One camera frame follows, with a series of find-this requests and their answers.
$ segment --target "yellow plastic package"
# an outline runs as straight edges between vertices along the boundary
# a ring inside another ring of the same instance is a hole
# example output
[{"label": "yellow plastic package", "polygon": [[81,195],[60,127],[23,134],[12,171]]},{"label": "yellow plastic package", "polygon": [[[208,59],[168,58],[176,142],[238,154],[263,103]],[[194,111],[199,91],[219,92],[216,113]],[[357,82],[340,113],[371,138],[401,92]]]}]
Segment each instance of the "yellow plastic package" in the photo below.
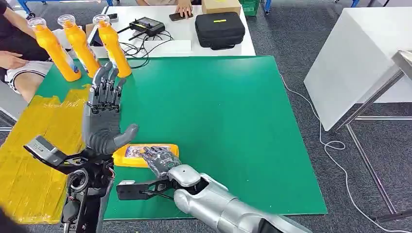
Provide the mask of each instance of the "yellow plastic package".
[{"label": "yellow plastic package", "polygon": [[179,157],[179,148],[175,144],[127,144],[113,153],[116,166],[148,167],[141,157],[144,147],[163,147]]},{"label": "yellow plastic package", "polygon": [[56,96],[35,96],[0,148],[0,206],[15,221],[59,221],[67,176],[34,159],[23,145],[42,135],[66,154],[81,151],[87,94],[88,88],[71,90],[63,103]]}]

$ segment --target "human hand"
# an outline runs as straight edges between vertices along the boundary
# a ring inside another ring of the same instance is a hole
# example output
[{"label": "human hand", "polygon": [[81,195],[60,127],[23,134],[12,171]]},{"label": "human hand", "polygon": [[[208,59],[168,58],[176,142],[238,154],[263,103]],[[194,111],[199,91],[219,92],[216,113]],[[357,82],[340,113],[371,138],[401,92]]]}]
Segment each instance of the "human hand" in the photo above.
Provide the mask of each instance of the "human hand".
[{"label": "human hand", "polygon": [[188,18],[192,14],[193,6],[190,0],[177,0],[176,12],[180,13],[180,17]]},{"label": "human hand", "polygon": [[4,69],[17,69],[23,67],[29,61],[23,60],[21,54],[9,52],[9,51],[0,51],[0,67]]},{"label": "human hand", "polygon": [[121,79],[115,87],[119,70],[114,69],[109,77],[111,68],[112,63],[108,62],[97,70],[83,115],[83,138],[97,155],[113,154],[131,142],[138,132],[137,124],[131,124],[120,133],[120,97],[126,79]]}]

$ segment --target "robotic thumb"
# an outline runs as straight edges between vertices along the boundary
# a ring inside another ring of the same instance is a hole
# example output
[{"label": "robotic thumb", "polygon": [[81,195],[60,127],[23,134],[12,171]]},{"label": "robotic thumb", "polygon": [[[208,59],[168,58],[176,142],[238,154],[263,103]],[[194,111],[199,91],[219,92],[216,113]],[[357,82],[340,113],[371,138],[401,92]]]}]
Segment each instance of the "robotic thumb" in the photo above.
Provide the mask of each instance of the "robotic thumb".
[{"label": "robotic thumb", "polygon": [[127,127],[124,133],[121,133],[113,138],[113,142],[117,148],[120,148],[127,143],[131,142],[135,138],[137,132],[139,131],[139,126],[137,124],[131,124]]}]

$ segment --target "black case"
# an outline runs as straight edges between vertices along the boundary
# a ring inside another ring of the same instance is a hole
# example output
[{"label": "black case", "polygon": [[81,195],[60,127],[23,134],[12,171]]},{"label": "black case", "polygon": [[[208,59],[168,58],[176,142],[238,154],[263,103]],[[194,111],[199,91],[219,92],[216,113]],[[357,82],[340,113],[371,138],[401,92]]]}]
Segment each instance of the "black case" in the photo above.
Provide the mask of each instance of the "black case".
[{"label": "black case", "polygon": [[195,22],[200,46],[231,49],[243,41],[245,28],[236,12],[198,15]]}]

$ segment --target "yellow packaged snack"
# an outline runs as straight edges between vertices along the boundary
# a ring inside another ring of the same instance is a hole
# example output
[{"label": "yellow packaged snack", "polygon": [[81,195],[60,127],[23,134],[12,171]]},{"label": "yellow packaged snack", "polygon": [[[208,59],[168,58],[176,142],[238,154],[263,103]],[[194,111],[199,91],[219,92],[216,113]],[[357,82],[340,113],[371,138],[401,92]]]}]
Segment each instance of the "yellow packaged snack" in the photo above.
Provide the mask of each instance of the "yellow packaged snack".
[{"label": "yellow packaged snack", "polygon": [[116,166],[147,167],[142,158],[145,147],[163,147],[179,157],[179,148],[175,144],[127,144],[113,153]]}]

